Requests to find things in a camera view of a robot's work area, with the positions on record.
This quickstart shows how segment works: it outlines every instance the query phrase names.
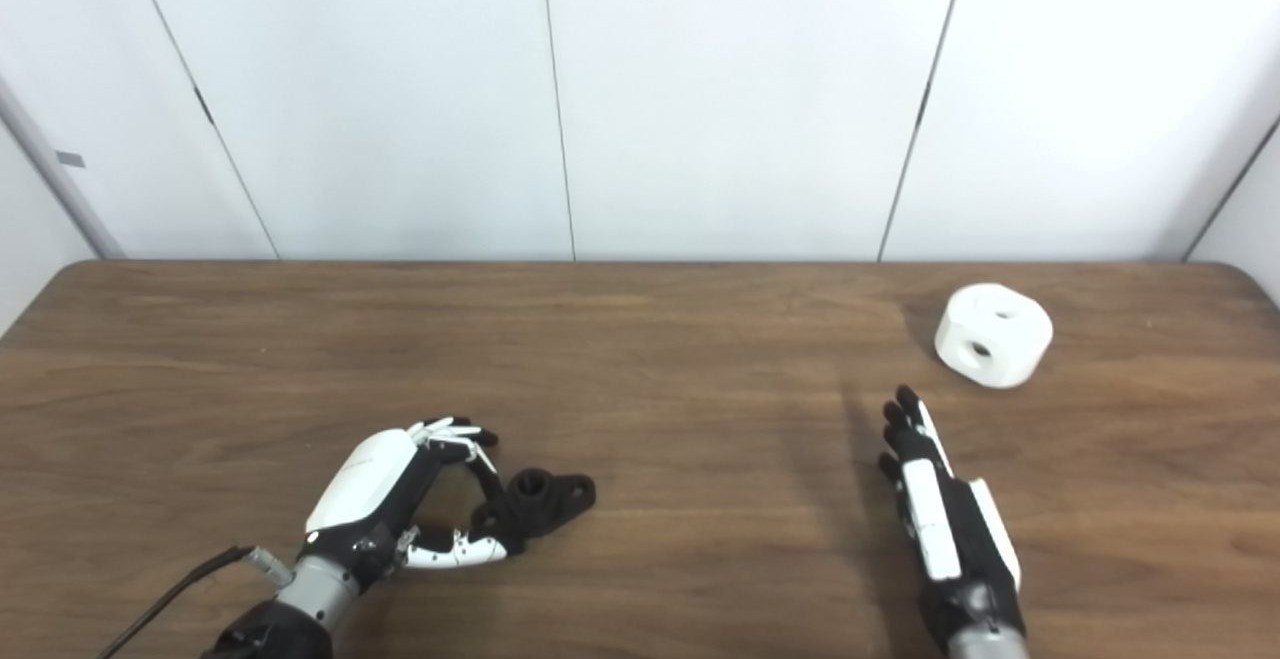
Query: panel seam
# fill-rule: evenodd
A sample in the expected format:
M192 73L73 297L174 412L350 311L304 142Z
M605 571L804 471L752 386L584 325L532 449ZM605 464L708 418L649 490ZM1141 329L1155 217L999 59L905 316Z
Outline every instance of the panel seam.
M209 109L209 104L205 102L204 93L201 93L200 91L200 84L197 84L196 82L196 75L192 74L191 67L187 63L187 58L183 56L182 49L178 47L178 38L174 38L173 28L169 26L169 20L166 20L164 12L160 12L160 3L157 3L157 0L151 0L151 8L155 9L156 17L160 18L160 26L164 27L164 33L169 38L170 47L173 47L174 52L178 54L178 63L179 65L182 65L183 74L187 74L187 81L191 82L191 88L195 90L197 97L200 97L200 102L202 104L205 110L205 116L209 118L209 124L214 129L214 136L216 136L218 143L223 148L223 156L227 157L227 163L230 164L232 173L234 173L236 175L236 180L239 182L241 191L243 191L244 193L244 200L247 200L248 207L252 209L253 218L256 218L257 220L257 226L260 226L260 229L262 230L262 235L265 235L266 243L271 248L271 253L275 255L275 258L279 258L280 251L275 248L275 241L271 238L271 232L266 229L266 223L262 221L262 212L259 211L257 203L253 202L253 195L248 189L248 186L244 184L244 177L239 171L239 166L236 163L236 157L232 156L230 150L227 147L227 139L223 136L223 131L218 125L218 122L214 120L212 113Z
M572 260L577 261L577 239L573 235L573 200L568 188L568 159L564 154L564 116L561 111L559 100L559 72L556 67L556 33L552 29L552 0L543 0L547 9L547 45L552 56L552 90L556 93L556 129L559 132L561 143L561 173L564 177L564 211L568 214L568 250Z
M1249 170L1253 168L1253 163L1258 161L1258 156L1261 156L1262 150L1271 143L1272 136L1276 134L1276 127L1280 127L1280 116L1276 116L1276 120L1271 122L1271 129L1267 129L1266 134L1262 136L1262 141L1260 141L1258 147L1253 148L1253 154L1249 154L1248 161L1244 161L1244 168L1240 173L1238 173L1238 175L1235 175L1235 180L1231 180L1231 186L1226 188L1225 193L1222 193L1222 198L1219 201L1216 207L1213 207L1208 220L1204 221L1204 225L1197 232L1196 239L1192 239L1192 244L1188 246L1187 253L1183 255L1183 262L1190 261L1192 255L1196 253L1196 250L1204 239L1204 235L1208 234L1208 229L1213 225L1213 221L1217 221L1217 216L1222 212L1222 209L1226 207L1226 203L1230 202L1231 197L1234 197L1235 191L1240 188L1244 177L1248 177Z
M911 127L911 139L908 141L906 156L902 157L902 170L897 175L897 186L893 189L893 202L890 205L888 216L884 220L884 234L881 237L879 252L876 253L877 262L884 261L884 250L888 246L888 235L893 229L893 220L897 216L897 205L902 198L902 186L906 184L906 171L911 166L911 154L915 152L915 139L920 136L920 125L924 123L924 110L928 106L929 93L932 93L933 90L933 77L938 70L938 59L942 58L942 45L946 44L947 29L951 27L951 15L955 13L955 8L956 0L950 0L950 3L947 3L947 13L942 17L942 31L938 33L937 47L933 49L933 61L929 65L929 75L928 79L924 81L924 93L920 95L920 107L919 111L915 113L915 125Z

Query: black plastic part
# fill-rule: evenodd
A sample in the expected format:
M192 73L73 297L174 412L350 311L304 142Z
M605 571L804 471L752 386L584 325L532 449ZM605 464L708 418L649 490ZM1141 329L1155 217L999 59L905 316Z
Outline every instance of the black plastic part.
M595 482L585 475L554 476L525 470L511 479L502 496L471 513L471 537L493 536L516 555L530 539L547 536L595 505Z
M467 468L480 482L480 491L484 491L485 502L493 502L502 496L502 479L489 470L483 462L470 462Z
M264 601L227 627L201 659L333 659L333 639L298 609Z

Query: robotic hand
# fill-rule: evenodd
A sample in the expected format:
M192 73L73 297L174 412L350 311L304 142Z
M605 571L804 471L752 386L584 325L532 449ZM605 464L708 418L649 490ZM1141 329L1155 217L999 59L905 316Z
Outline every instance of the robotic hand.
M937 427L910 386L884 406L893 454L879 467L924 573L920 613L950 659L1029 659L1018 608L1021 568L983 480L951 472Z
M265 550L244 550L280 586L233 622L204 659L328 659L343 614L378 581L402 567L452 569L520 554L595 503L586 476L525 470L503 491L485 454L498 436L466 418L419 422L371 435L329 482L306 522L306 539L289 569ZM476 476L485 503L472 530L420 528L413 513L448 464Z

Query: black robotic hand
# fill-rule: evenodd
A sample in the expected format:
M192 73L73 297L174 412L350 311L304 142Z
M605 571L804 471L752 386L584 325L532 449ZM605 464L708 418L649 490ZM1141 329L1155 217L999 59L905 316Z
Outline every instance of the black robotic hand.
M961 481L919 395L897 389L884 406L879 467L924 576L920 613L952 659L1027 658L1018 605L1020 568L987 482Z

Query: fingertip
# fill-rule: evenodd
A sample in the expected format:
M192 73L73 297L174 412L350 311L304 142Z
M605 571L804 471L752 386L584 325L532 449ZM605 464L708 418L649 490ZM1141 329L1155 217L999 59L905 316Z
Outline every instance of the fingertip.
M910 430L910 427L913 425L913 422L911 422L910 417L908 417L906 412L904 412L904 409L901 407L899 407L897 404L892 403L892 401L887 401L887 403L884 404L884 418L887 418L888 427L893 433ZM888 440L890 435L886 434L884 436L886 436L886 440Z
M897 403L902 406L906 416L919 421L920 418L920 398L909 385L897 386Z

